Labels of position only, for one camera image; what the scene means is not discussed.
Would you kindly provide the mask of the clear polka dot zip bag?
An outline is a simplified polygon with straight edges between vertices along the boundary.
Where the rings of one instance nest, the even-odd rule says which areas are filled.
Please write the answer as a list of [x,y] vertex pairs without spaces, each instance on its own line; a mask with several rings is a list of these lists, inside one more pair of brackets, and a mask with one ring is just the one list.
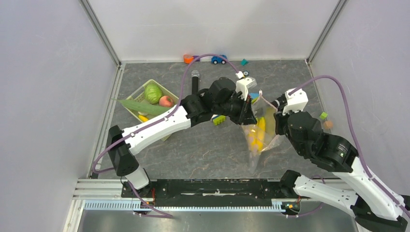
[[276,134],[274,115],[278,109],[263,96],[261,90],[258,97],[252,100],[251,109],[257,119],[257,124],[243,126],[242,130],[248,143],[249,171],[254,173],[262,153],[278,147],[284,137]]

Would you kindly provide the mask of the yellow banana bunch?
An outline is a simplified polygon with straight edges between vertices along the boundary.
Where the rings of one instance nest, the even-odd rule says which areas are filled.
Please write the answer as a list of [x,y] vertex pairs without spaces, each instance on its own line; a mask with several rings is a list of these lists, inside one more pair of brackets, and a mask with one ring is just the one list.
[[274,108],[264,110],[257,117],[257,124],[249,127],[247,143],[251,153],[257,154],[273,147],[271,144],[276,137],[274,113]]

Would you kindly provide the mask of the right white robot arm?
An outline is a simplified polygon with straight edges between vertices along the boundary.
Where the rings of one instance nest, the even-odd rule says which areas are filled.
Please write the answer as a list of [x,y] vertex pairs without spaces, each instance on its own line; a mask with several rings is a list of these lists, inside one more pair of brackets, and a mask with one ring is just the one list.
[[351,190],[318,183],[293,170],[287,170],[279,183],[285,197],[308,197],[333,206],[363,228],[372,232],[404,232],[410,198],[395,194],[376,177],[370,177],[360,162],[357,149],[345,138],[323,131],[319,120],[308,112],[285,111],[288,101],[273,101],[276,133],[285,136],[298,155],[342,179]]

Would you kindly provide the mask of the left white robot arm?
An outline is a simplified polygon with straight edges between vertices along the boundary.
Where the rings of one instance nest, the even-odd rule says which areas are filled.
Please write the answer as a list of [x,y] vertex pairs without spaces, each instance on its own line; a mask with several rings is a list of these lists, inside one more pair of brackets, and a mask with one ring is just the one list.
[[237,125],[255,125],[257,120],[251,109],[249,89],[256,85],[252,77],[236,82],[221,77],[209,88],[186,96],[179,106],[147,122],[125,129],[111,127],[106,144],[116,175],[125,177],[140,197],[148,196],[152,184],[135,156],[157,140],[210,121],[213,115],[227,116]]

